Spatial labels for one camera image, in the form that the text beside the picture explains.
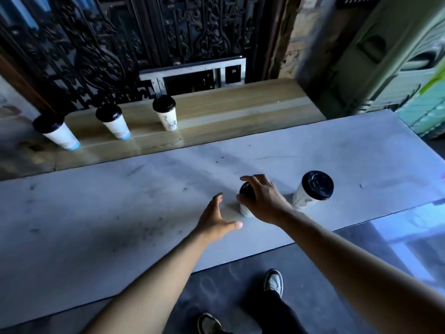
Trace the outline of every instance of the person's left hand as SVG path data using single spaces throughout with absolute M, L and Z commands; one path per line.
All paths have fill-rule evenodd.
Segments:
M 221 217 L 219 203 L 223 201 L 223 194 L 212 198 L 203 214 L 199 218 L 194 232 L 203 234 L 209 242 L 217 241 L 228 232 L 242 228 L 241 221 L 226 221 Z

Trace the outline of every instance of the foot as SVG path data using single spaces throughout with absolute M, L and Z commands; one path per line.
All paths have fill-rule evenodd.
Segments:
M 221 323 L 212 314 L 204 313 L 197 320 L 199 334 L 217 334 L 222 330 Z
M 283 277 L 276 269 L 269 269 L 264 276 L 264 292 L 270 290 L 277 292 L 280 298 L 283 296 Z

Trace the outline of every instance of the wrought iron gate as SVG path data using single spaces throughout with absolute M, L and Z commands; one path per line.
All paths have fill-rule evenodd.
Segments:
M 264 0 L 0 0 L 0 34 L 60 111 L 153 98 L 147 69 L 244 55 Z

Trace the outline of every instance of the black plastic lid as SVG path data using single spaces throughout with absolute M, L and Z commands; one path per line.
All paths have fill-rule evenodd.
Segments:
M 57 115 L 41 115 L 37 117 L 32 126 L 41 134 L 50 134 L 60 128 L 63 124 L 63 117 Z
M 153 101 L 153 110 L 156 112 L 169 112 L 172 111 L 176 106 L 176 102 L 172 96 L 160 95 L 156 97 Z
M 96 118 L 103 122 L 109 123 L 117 120 L 122 115 L 122 109 L 116 104 L 104 104 L 96 110 Z
M 314 199 L 326 200 L 334 192 L 334 182 L 327 174 L 321 171 L 309 171 L 301 179 L 303 189 Z
M 249 182 L 245 182 L 243 185 L 241 185 L 241 188 L 239 190 L 240 195 L 245 195 L 246 197 L 256 200 L 255 191 L 253 190 L 252 185 L 250 185 Z

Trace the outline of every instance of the white table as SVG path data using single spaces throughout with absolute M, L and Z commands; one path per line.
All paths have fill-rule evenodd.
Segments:
M 0 328 L 106 298 L 192 230 L 210 198 L 241 219 L 243 174 L 284 194 L 308 170 L 334 180 L 306 209 L 330 230 L 445 198 L 444 161 L 380 111 L 0 183 Z M 204 252 L 206 269 L 291 243 L 245 219 Z

